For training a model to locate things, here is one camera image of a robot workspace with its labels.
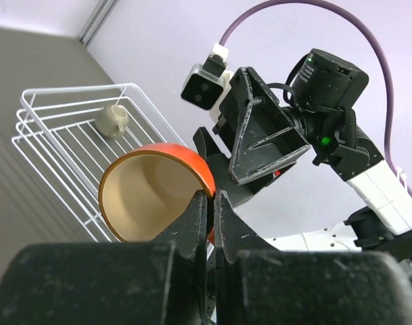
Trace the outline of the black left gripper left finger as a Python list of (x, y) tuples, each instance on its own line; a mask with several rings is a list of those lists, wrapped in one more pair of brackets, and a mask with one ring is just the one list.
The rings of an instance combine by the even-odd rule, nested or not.
[(0, 324), (203, 324), (208, 199), (149, 242), (34, 244), (0, 281)]

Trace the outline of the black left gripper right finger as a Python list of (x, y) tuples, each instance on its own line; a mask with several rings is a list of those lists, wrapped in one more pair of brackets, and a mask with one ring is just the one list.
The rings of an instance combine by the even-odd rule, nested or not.
[(282, 252), (214, 198), (218, 324), (412, 324), (412, 285), (377, 252)]

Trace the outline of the small orange cup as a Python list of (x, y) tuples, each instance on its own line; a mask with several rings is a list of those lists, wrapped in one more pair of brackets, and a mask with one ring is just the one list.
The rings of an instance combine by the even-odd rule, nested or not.
[(207, 198), (216, 194), (212, 171), (199, 154), (180, 144), (149, 144), (110, 164), (100, 179), (98, 203), (119, 241), (150, 241), (183, 214), (199, 190)]

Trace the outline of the beige ceramic cup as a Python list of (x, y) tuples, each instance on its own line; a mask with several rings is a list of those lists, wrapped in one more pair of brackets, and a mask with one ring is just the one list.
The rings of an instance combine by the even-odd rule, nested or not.
[(129, 115), (124, 106), (109, 105), (99, 111), (95, 127), (102, 135), (116, 139), (124, 134), (128, 122)]

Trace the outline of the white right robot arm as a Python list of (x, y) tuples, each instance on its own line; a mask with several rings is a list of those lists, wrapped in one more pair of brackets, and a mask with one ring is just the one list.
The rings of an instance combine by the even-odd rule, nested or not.
[[(401, 176), (357, 125), (354, 103), (369, 81), (354, 64), (320, 49), (300, 59), (284, 84), (264, 82), (250, 67), (230, 80), (213, 133), (199, 128), (193, 141), (216, 184), (245, 202), (291, 169), (308, 150), (363, 200), (348, 219), (314, 232), (274, 237), (282, 251), (382, 251), (398, 261), (412, 255), (412, 197)], [(280, 106), (274, 90), (290, 95)]]

